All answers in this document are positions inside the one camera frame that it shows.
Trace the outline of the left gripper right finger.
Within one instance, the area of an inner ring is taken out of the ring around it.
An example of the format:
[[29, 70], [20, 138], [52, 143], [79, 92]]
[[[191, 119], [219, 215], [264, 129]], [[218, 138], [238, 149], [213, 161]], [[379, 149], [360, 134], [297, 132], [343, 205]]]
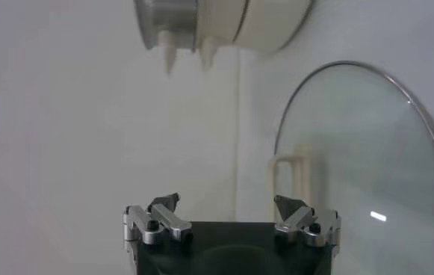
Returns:
[[302, 200], [276, 195], [274, 202], [282, 221], [276, 234], [289, 244], [303, 242], [309, 247], [338, 247], [341, 244], [341, 216], [336, 210], [315, 209]]

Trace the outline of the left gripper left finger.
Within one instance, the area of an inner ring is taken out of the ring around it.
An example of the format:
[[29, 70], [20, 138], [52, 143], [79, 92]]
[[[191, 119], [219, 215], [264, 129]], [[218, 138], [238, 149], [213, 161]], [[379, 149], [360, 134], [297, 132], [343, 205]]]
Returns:
[[192, 235], [192, 223], [175, 214], [180, 200], [178, 193], [156, 197], [146, 207], [127, 206], [123, 212], [123, 240], [126, 243], [142, 241], [147, 245], [160, 244], [166, 233], [177, 242]]

